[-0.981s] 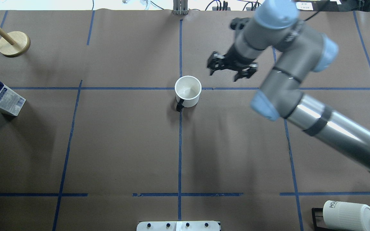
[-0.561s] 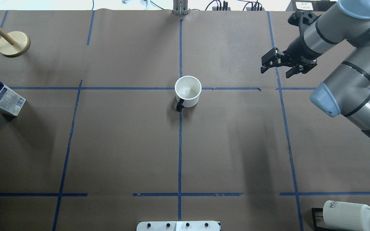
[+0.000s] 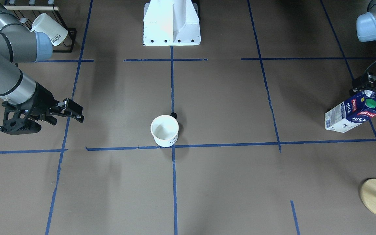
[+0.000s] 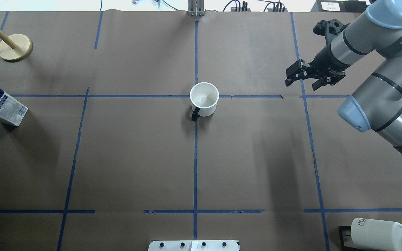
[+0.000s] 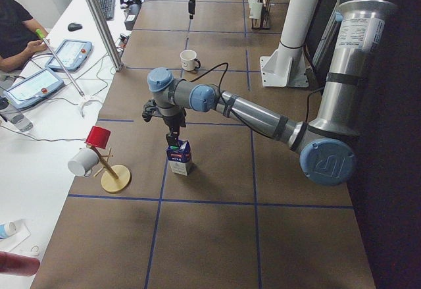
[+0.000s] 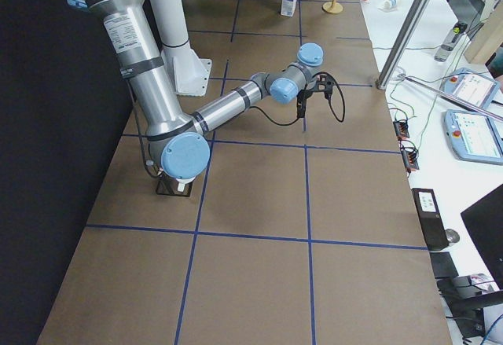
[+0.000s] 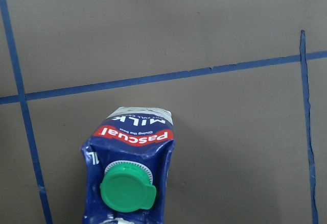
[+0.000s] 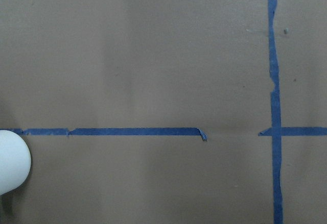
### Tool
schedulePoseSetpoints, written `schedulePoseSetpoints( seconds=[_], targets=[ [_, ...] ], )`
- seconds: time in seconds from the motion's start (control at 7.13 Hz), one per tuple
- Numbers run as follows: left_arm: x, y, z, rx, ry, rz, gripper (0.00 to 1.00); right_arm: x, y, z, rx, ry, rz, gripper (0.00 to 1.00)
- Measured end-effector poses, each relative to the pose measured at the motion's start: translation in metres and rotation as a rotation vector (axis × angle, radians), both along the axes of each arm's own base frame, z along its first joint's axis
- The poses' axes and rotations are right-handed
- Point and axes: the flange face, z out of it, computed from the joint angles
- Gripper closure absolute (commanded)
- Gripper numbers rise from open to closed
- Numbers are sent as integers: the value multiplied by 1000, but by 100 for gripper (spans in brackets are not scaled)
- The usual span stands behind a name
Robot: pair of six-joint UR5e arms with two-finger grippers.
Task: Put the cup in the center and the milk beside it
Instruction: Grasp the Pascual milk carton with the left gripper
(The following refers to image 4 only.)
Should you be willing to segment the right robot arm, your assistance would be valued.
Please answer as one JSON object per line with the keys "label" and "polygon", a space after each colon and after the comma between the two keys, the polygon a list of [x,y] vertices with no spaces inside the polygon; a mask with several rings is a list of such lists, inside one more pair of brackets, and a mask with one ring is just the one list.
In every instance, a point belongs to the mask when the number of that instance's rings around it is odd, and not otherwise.
{"label": "right robot arm", "polygon": [[286,69],[285,85],[314,78],[313,90],[335,85],[346,69],[372,51],[384,62],[339,107],[338,115],[359,132],[373,130],[402,154],[402,0],[377,0],[349,24],[319,21],[313,28],[326,46],[313,61]]}

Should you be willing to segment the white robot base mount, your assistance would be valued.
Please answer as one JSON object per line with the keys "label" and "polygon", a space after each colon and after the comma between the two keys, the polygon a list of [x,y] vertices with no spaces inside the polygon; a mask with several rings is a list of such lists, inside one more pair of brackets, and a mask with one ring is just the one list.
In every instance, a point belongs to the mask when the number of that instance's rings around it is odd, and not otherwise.
{"label": "white robot base mount", "polygon": [[161,240],[152,241],[149,251],[239,251],[239,241],[226,240]]}

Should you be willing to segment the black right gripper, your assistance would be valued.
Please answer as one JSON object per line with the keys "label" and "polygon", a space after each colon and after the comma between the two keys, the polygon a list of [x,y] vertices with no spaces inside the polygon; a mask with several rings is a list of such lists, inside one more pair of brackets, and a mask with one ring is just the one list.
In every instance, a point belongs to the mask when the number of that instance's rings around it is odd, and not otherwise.
{"label": "black right gripper", "polygon": [[324,47],[312,62],[306,63],[299,59],[288,67],[285,86],[289,87],[295,81],[308,78],[318,79],[312,84],[313,91],[327,85],[333,86],[346,76],[346,68],[347,65],[333,55],[330,47]]}

